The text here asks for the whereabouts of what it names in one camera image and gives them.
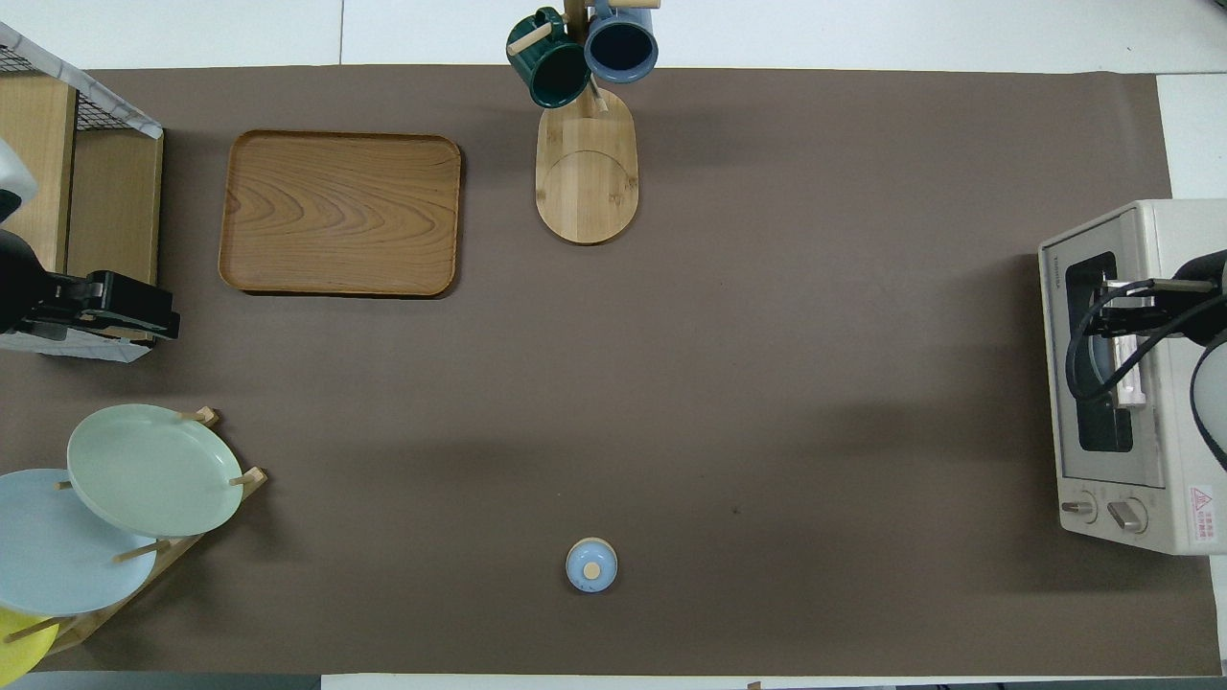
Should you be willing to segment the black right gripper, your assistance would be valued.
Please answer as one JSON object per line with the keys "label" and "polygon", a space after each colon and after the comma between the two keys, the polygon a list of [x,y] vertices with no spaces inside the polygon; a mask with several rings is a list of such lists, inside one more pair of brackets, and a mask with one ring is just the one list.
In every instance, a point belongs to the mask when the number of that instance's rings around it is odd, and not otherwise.
{"label": "black right gripper", "polygon": [[1140,296],[1151,303],[1140,307],[1099,307],[1092,309],[1088,331],[1099,336],[1146,334],[1184,339],[1218,336],[1218,280],[1214,277],[1146,279],[1128,296]]}

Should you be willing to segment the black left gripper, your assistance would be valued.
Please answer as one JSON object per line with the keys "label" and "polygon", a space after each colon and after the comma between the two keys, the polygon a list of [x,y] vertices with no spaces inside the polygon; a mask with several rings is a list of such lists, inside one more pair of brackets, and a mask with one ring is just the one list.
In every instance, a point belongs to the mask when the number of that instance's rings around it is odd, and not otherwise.
{"label": "black left gripper", "polygon": [[120,328],[156,339],[175,340],[182,317],[174,309],[174,293],[114,271],[86,276],[87,327]]}

